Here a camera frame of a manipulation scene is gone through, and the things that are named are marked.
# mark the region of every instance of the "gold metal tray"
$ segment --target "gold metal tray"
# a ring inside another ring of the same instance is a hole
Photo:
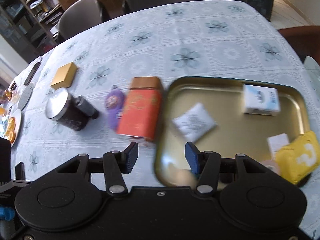
[[[276,88],[281,112],[277,116],[244,114],[243,84]],[[217,126],[195,145],[200,151],[215,151],[222,157],[234,158],[237,153],[244,153],[258,162],[268,160],[268,137],[286,133],[292,142],[310,130],[305,102],[293,87],[229,78],[179,78],[168,90],[156,152],[156,176],[166,186],[175,185],[168,170],[170,163],[179,169],[190,169],[184,156],[186,140],[173,128],[171,120],[198,102],[203,103]]]

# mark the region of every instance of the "white floral tablecloth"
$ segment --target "white floral tablecloth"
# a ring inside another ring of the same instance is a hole
[[[126,91],[135,76],[158,76],[165,87],[181,76],[230,77],[279,83],[303,95],[310,124],[320,138],[320,102],[296,53],[270,23],[239,1],[195,1],[128,14],[91,28],[46,54],[23,123],[12,148],[14,166],[25,164],[35,180],[79,153],[91,158],[123,150],[128,141],[108,129],[104,100],[112,85]],[[79,132],[48,120],[46,100],[56,70],[71,61],[79,67],[69,91],[83,95],[101,115]],[[33,64],[15,78],[23,84]],[[124,180],[131,188],[160,186],[153,172],[155,149],[140,147],[139,158]],[[92,182],[105,189],[102,174]],[[301,227],[320,236],[320,169],[302,188],[308,198]]]

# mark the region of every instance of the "blue and white box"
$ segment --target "blue and white box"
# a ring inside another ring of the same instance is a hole
[[[244,113],[276,115],[280,112],[277,89],[243,85],[243,92]]]

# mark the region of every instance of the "tray rim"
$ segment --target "tray rim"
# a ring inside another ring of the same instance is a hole
[[[309,131],[310,129],[310,122],[309,122],[309,114],[308,114],[308,110],[307,110],[307,106],[306,106],[306,102],[304,100],[303,95],[294,87],[292,86],[287,86],[287,85],[282,85],[282,84],[277,84],[277,83],[270,83],[270,82],[264,82],[264,81],[255,81],[255,80],[249,80],[249,79],[239,79],[239,78],[226,78],[226,77],[205,77],[205,76],[184,76],[184,77],[180,77],[175,79],[170,86],[165,90],[164,93],[164,104],[163,104],[163,112],[162,112],[162,117],[165,116],[165,113],[167,112],[167,107],[169,106],[169,102],[168,102],[168,96],[170,94],[170,91],[173,90],[174,88],[178,87],[177,83],[180,83],[181,80],[184,79],[216,79],[216,80],[232,80],[238,83],[242,83],[242,84],[247,84],[247,85],[259,85],[259,86],[264,86],[264,87],[272,87],[272,88],[277,88],[277,87],[284,87],[290,90],[294,90],[295,93],[297,93],[297,95],[302,99],[303,101],[303,107],[304,109],[302,109],[302,111],[305,111],[305,114],[301,114],[302,118],[304,116],[306,116],[306,118],[304,118],[304,120],[302,120],[303,125],[305,126],[305,131]],[[160,170],[160,165],[158,165],[160,163],[160,158],[161,158],[161,154],[159,154],[159,148],[161,147],[161,138],[162,138],[162,134],[163,134],[163,129],[164,129],[164,118],[161,118],[161,125],[159,125],[160,127],[160,131],[159,131],[159,137],[156,143],[156,153],[155,153],[155,158],[154,158],[154,163],[153,163],[153,169],[154,169],[154,173],[155,176],[157,178],[157,180],[163,184],[166,187],[176,187],[176,185],[169,183],[168,181],[166,181],[163,176],[161,175],[161,170]]]

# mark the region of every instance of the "brown lid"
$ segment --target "brown lid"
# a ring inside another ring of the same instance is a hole
[[[130,89],[163,90],[163,87],[158,77],[135,77],[131,81]]]

